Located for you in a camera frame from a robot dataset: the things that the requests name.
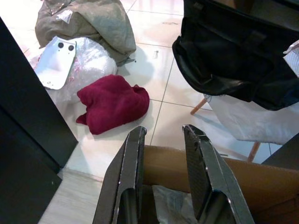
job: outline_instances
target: black leather bag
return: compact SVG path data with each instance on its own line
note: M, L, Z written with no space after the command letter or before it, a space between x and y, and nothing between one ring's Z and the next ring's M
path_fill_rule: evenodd
M299 79L283 51L299 32L212 0L184 0L181 36L172 49L198 92L230 95L279 110L299 101Z

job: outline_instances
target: wooden floor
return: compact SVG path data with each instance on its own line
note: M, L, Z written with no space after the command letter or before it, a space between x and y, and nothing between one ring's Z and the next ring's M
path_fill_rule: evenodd
M65 170L63 181L39 224L92 224L102 183Z

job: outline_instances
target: wooden chair leg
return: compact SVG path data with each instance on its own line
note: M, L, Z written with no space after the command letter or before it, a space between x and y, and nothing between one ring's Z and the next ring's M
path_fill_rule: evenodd
M260 142L255 142L253 144L253 147L252 147L251 152L250 152L250 154L248 156L247 162L252 162L253 161L253 159L254 159L254 157L255 157L255 155L257 153L257 150L260 147L260 145L261 145Z
M190 114L194 115L204 104L206 104L205 98L196 107L194 107L193 110L191 110Z

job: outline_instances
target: crumpled red cloth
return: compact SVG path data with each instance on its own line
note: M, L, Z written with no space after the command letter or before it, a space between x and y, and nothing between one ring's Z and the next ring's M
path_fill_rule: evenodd
M141 118L150 104L144 88L131 87L118 75L100 78L78 91L77 95L87 108L76 122L88 125L92 134L101 134Z

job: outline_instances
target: bubble wrap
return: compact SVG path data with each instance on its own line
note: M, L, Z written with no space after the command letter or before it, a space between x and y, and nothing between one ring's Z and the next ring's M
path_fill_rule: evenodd
M47 90L55 104L65 101L78 102L77 92L79 90L101 77L117 72L114 59L110 58L108 52L97 42L86 37L73 40L77 43L76 56L65 85L60 90ZM28 59L33 68L41 52L36 53L39 55Z

